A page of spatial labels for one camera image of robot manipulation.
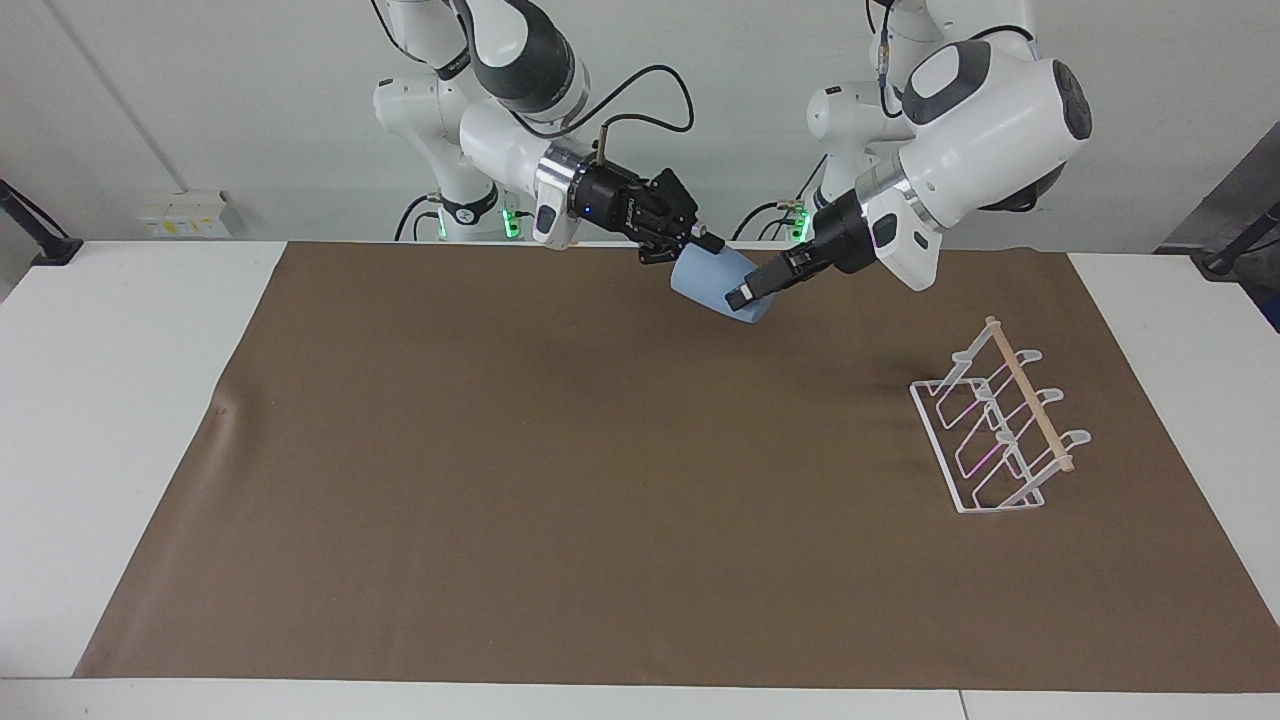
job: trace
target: brown mat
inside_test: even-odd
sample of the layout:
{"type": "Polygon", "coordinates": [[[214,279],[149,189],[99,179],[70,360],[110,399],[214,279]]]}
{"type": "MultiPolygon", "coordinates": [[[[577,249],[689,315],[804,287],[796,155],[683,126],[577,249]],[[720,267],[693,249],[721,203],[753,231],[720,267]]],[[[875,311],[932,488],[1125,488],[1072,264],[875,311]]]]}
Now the brown mat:
{"type": "Polygon", "coordinates": [[[748,327],[630,251],[291,245],[77,675],[1280,691],[1066,258],[940,275],[748,327]],[[960,516],[906,388],[988,314],[1096,439],[960,516]]]}

